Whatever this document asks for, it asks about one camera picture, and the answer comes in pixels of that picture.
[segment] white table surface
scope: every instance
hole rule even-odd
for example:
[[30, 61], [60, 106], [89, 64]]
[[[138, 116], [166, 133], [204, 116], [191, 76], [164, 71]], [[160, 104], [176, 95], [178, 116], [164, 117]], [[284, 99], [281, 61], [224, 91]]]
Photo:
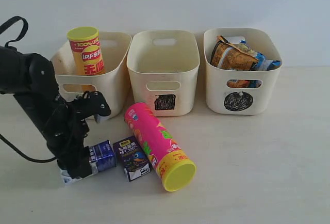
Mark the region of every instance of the white table surface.
[[[128, 182], [121, 166], [64, 187], [55, 162], [0, 142], [0, 223], [330, 223], [329, 82], [329, 67], [283, 68], [263, 114], [229, 116], [208, 109], [201, 75], [193, 111], [161, 118], [197, 165], [174, 193], [155, 172]], [[0, 103], [0, 132], [50, 158], [14, 98]], [[122, 114], [89, 125], [87, 145], [131, 135]]]

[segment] lay's chips can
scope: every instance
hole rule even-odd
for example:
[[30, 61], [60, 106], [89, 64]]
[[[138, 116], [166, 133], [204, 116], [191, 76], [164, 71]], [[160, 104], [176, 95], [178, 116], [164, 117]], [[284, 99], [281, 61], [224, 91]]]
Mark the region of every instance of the lay's chips can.
[[77, 27], [68, 32], [67, 38], [79, 75], [92, 76], [105, 73], [97, 28]]

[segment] can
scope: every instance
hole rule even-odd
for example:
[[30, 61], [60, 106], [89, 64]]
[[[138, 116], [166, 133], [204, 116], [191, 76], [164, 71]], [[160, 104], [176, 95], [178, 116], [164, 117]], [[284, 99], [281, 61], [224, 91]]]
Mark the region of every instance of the can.
[[176, 191], [186, 186], [195, 175], [196, 165], [149, 107], [145, 103], [136, 103], [128, 108], [124, 118], [165, 190]]
[[77, 27], [68, 32], [67, 38], [78, 75], [93, 76], [105, 73], [97, 28]]

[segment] plastic storage bin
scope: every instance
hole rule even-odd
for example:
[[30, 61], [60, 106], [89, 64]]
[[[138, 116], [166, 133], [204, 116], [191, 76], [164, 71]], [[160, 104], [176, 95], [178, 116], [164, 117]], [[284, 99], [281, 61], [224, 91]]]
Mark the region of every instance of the plastic storage bin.
[[[226, 38], [244, 37], [248, 45], [267, 59], [280, 60], [281, 66], [271, 71], [230, 71], [212, 66], [209, 62], [217, 42], [217, 36]], [[282, 59], [269, 36], [263, 31], [250, 28], [216, 28], [204, 33], [204, 55], [206, 60], [206, 103], [217, 113], [234, 115], [255, 115], [263, 112], [268, 105]], [[258, 79], [258, 88], [229, 88], [230, 79]]]
[[59, 91], [67, 101], [83, 92], [82, 85], [92, 85], [104, 95], [111, 109], [111, 115], [107, 118], [111, 118], [122, 110], [130, 89], [126, 56], [131, 36], [121, 32], [100, 32], [99, 38], [107, 73], [96, 76], [76, 75], [69, 42], [53, 56], [52, 62]]
[[181, 116], [193, 108], [200, 57], [194, 34], [143, 31], [133, 37], [127, 67], [135, 102], [155, 116]]

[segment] black cable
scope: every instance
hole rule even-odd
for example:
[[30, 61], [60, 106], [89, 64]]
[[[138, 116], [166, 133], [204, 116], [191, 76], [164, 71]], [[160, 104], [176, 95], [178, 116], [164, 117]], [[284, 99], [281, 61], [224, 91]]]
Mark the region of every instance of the black cable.
[[[73, 124], [72, 124], [72, 128], [71, 128], [71, 133], [70, 133], [70, 136], [69, 136], [69, 141], [65, 145], [65, 147], [63, 148], [60, 156], [67, 150], [67, 148], [71, 144], [72, 137], [73, 137], [73, 132], [74, 132], [74, 125], [75, 125], [76, 119], [77, 119], [77, 117], [76, 117], [76, 111], [75, 111], [74, 106], [72, 104], [68, 104], [68, 105], [72, 109], [72, 113], [73, 113]], [[49, 163], [49, 162], [52, 162], [52, 161], [56, 160], [56, 157], [49, 158], [49, 159], [35, 159], [35, 158], [31, 158], [31, 157], [27, 156], [25, 153], [23, 153], [21, 150], [19, 150], [17, 147], [15, 147], [14, 144], [12, 144], [9, 140], [7, 140], [2, 134], [0, 134], [0, 139], [5, 144], [7, 144], [12, 150], [14, 150], [16, 153], [18, 153], [21, 157], [25, 158], [27, 161], [34, 162], [34, 163]]]

